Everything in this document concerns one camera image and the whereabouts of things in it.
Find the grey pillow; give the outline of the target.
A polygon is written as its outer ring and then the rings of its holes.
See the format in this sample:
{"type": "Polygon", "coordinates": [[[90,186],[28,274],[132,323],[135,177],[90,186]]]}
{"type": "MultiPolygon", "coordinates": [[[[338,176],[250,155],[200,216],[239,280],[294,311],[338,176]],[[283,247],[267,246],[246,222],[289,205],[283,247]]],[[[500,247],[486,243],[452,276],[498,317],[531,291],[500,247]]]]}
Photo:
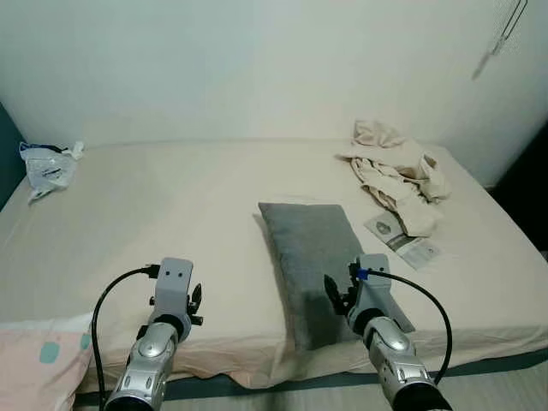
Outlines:
{"type": "Polygon", "coordinates": [[[351,265],[366,252],[340,205],[261,203],[284,289],[291,340],[297,351],[359,341],[364,325],[336,313],[325,278],[352,286],[351,265]]]}

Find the pink pillow with coloured spots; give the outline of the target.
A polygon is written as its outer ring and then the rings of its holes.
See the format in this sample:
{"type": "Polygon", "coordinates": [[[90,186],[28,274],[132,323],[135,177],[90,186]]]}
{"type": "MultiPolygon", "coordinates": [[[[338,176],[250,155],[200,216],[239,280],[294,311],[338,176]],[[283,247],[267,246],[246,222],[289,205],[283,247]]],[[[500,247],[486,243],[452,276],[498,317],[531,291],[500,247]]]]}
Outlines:
{"type": "Polygon", "coordinates": [[[0,411],[71,411],[91,361],[91,321],[0,324],[0,411]]]}

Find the printed paper leaflet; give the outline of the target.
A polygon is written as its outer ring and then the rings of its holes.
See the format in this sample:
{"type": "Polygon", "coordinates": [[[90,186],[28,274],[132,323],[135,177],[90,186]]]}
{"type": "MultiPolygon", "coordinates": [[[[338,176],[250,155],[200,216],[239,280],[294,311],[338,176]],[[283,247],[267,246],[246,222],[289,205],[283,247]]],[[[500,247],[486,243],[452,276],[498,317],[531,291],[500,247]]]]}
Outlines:
{"type": "Polygon", "coordinates": [[[364,222],[364,226],[412,269],[423,269],[442,255],[441,247],[436,246],[427,236],[408,235],[401,220],[391,212],[385,211],[372,217],[364,222]]]}

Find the bed with cream sheet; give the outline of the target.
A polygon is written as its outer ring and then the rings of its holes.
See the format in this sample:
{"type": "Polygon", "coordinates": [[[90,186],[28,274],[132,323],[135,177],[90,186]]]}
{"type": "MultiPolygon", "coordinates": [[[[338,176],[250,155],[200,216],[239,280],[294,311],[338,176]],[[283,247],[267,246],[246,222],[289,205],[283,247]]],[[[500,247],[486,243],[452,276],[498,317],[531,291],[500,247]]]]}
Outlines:
{"type": "MultiPolygon", "coordinates": [[[[0,209],[0,324],[89,313],[115,277],[165,257],[188,259],[204,287],[177,377],[224,373],[252,389],[338,372],[370,372],[359,340],[296,352],[279,265],[259,204],[343,208],[360,246],[381,212],[343,140],[156,142],[86,150],[69,188],[31,202],[23,182],[0,209]]],[[[422,269],[389,264],[449,313],[451,365],[540,351],[548,343],[548,266],[491,196],[442,147],[427,146],[451,195],[422,269]]]]}

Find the crumpled beige clothes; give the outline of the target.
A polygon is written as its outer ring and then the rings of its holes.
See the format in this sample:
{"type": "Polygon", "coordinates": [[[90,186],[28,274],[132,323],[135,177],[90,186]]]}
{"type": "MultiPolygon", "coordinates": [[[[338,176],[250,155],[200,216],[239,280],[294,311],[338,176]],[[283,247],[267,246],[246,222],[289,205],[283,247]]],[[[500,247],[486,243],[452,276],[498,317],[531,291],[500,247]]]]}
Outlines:
{"type": "Polygon", "coordinates": [[[423,145],[384,122],[357,120],[351,146],[337,157],[348,162],[365,192],[396,214],[406,234],[434,235],[444,218],[438,203],[453,191],[423,145]]]}

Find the clear plastic bag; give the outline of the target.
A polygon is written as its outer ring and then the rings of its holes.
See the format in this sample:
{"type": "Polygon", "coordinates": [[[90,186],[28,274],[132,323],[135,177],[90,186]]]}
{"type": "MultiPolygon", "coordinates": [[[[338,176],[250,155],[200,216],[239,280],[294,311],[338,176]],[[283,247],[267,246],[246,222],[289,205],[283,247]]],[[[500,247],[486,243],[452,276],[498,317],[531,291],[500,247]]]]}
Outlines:
{"type": "Polygon", "coordinates": [[[28,203],[58,189],[66,188],[77,172],[77,162],[83,156],[85,144],[75,142],[71,147],[21,142],[19,154],[25,164],[25,173],[32,189],[28,203]]]}

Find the dark teal headboard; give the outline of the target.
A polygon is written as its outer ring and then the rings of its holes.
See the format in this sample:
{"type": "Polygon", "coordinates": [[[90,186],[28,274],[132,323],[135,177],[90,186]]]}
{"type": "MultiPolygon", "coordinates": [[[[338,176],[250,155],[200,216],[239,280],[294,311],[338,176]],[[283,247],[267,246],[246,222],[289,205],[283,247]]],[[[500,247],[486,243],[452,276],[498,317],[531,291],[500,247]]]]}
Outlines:
{"type": "Polygon", "coordinates": [[[25,167],[19,154],[20,144],[24,141],[7,107],[0,103],[0,209],[7,205],[24,180],[25,167]]]}

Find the dark bed frame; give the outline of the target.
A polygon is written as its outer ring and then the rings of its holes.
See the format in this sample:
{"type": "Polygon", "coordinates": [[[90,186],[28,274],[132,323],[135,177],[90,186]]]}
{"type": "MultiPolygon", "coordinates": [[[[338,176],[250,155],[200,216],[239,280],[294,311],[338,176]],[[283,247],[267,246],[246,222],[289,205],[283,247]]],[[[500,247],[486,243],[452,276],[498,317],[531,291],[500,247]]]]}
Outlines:
{"type": "MultiPolygon", "coordinates": [[[[548,361],[547,349],[525,354],[470,361],[468,364],[453,366],[445,373],[446,378],[480,375],[481,373],[521,371],[548,361]]],[[[189,400],[200,398],[230,398],[255,394],[278,394],[301,389],[336,388],[345,386],[366,386],[378,384],[376,373],[341,372],[332,375],[299,381],[285,381],[265,389],[248,389],[240,386],[231,378],[218,375],[208,379],[184,378],[167,383],[165,401],[189,400]]]]}

